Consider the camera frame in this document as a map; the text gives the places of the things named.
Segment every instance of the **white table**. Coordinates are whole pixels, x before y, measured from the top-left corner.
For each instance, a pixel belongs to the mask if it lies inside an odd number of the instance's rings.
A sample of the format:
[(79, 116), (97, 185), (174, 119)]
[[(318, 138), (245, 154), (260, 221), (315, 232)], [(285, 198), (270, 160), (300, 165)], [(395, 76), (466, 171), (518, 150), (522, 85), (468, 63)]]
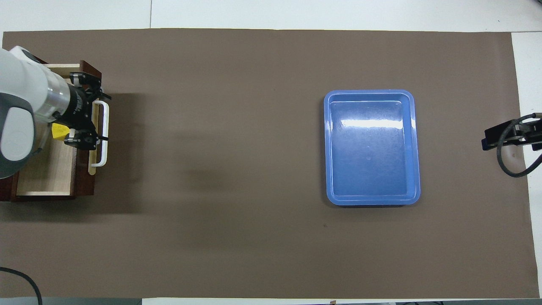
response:
[[(3, 0), (0, 2), (0, 38), (4, 31), (143, 28), (512, 32), (521, 114), (542, 111), (540, 100), (542, 4), (536, 0), (94, 0), (91, 2)], [(530, 147), (524, 152), (528, 164), (539, 154), (533, 152)], [(538, 281), (542, 283), (542, 168), (528, 176), (528, 184)], [(144, 304), (306, 304), (329, 301), (166, 298), (145, 300)], [(369, 301), (376, 302), (376, 300), (343, 300), (342, 303)]]

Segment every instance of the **blue plastic tray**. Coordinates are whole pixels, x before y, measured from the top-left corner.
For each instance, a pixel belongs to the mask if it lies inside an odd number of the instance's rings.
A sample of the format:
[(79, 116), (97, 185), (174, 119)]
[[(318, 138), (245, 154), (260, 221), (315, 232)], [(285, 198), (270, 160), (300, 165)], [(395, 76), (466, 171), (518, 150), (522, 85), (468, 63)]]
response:
[(332, 91), (324, 99), (327, 197), (339, 206), (420, 198), (414, 98), (405, 90)]

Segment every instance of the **tray rim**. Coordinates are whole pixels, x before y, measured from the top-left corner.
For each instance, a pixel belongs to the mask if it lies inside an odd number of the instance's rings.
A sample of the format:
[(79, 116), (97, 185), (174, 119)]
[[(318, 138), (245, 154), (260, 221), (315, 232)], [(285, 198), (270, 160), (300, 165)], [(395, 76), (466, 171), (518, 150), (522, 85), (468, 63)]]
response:
[[(337, 95), (355, 95), (355, 94), (375, 94), (375, 95), (388, 95), (388, 94), (403, 94), (407, 97), (410, 110), (410, 146), (412, 152), (412, 165), (414, 181), (414, 196), (406, 199), (393, 199), (397, 195), (382, 195), (382, 199), (375, 200), (363, 200), (364, 196), (359, 196), (357, 200), (342, 200), (335, 196), (333, 193), (332, 183), (332, 156), (331, 156), (331, 110), (330, 104), (333, 102), (332, 98)], [(407, 124), (406, 120), (403, 120), (403, 126)], [(325, 135), (325, 159), (326, 159), (326, 194), (331, 203), (337, 206), (403, 206), (412, 205), (420, 199), (421, 196), (421, 182), (420, 182), (420, 163), (418, 159), (418, 140), (416, 130), (416, 111), (414, 97), (412, 94), (403, 89), (381, 89), (381, 90), (333, 90), (330, 91), (324, 98), (324, 135)]]

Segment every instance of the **wooden drawer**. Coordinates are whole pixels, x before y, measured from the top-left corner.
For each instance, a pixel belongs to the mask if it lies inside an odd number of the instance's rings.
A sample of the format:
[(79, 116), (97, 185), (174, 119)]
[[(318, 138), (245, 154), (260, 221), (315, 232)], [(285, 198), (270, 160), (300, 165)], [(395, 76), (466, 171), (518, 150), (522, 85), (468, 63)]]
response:
[[(45, 64), (51, 71), (68, 82), (70, 72), (86, 72), (101, 78), (101, 73), (85, 61), (76, 64)], [(94, 106), (94, 124), (98, 109)], [(36, 126), (39, 141), (46, 124)], [(0, 201), (65, 200), (80, 195), (94, 194), (96, 151), (78, 150), (62, 141), (49, 139), (43, 151), (31, 157), (25, 167), (15, 175), (0, 179)]]

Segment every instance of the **black cable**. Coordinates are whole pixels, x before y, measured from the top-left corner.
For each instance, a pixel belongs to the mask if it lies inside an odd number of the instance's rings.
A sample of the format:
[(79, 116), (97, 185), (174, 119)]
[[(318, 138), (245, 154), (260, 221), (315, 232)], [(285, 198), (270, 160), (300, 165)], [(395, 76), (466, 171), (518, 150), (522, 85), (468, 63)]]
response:
[(516, 126), (517, 124), (521, 123), (522, 121), (524, 121), (526, 119), (535, 118), (535, 117), (537, 117), (537, 114), (532, 113), (530, 115), (522, 116), (519, 119), (513, 120), (510, 123), (510, 125), (508, 125), (508, 127), (506, 127), (502, 131), (501, 136), (499, 137), (499, 141), (497, 142), (497, 162), (499, 163), (499, 166), (501, 167), (502, 171), (504, 171), (508, 176), (511, 176), (511, 177), (514, 177), (514, 178), (523, 177), (523, 176), (529, 174), (530, 172), (532, 172), (537, 166), (539, 166), (542, 163), (542, 154), (540, 154), (540, 156), (533, 162), (533, 164), (531, 164), (531, 166), (527, 167), (523, 171), (520, 171), (519, 173), (514, 173), (513, 171), (510, 171), (505, 166), (504, 162), (502, 161), (502, 152), (501, 151), (502, 151), (502, 145), (504, 144), (506, 135), (508, 135), (508, 133), (512, 130), (512, 128), (514, 128), (514, 126)]
[(38, 305), (43, 305), (43, 301), (41, 300), (41, 293), (40, 293), (40, 289), (37, 287), (36, 283), (34, 282), (33, 279), (31, 279), (28, 275), (20, 272), (20, 271), (17, 271), (17, 270), (14, 270), (14, 269), (9, 269), (9, 268), (5, 268), (5, 267), (0, 267), (0, 271), (4, 271), (4, 272), (7, 272), (7, 273), (11, 273), (11, 274), (14, 274), (14, 275), (18, 275), (24, 279), (27, 280), (27, 282), (30, 283), (30, 285), (32, 285), (32, 288), (34, 289), (34, 292), (36, 293), (36, 297), (37, 297), (37, 303)]

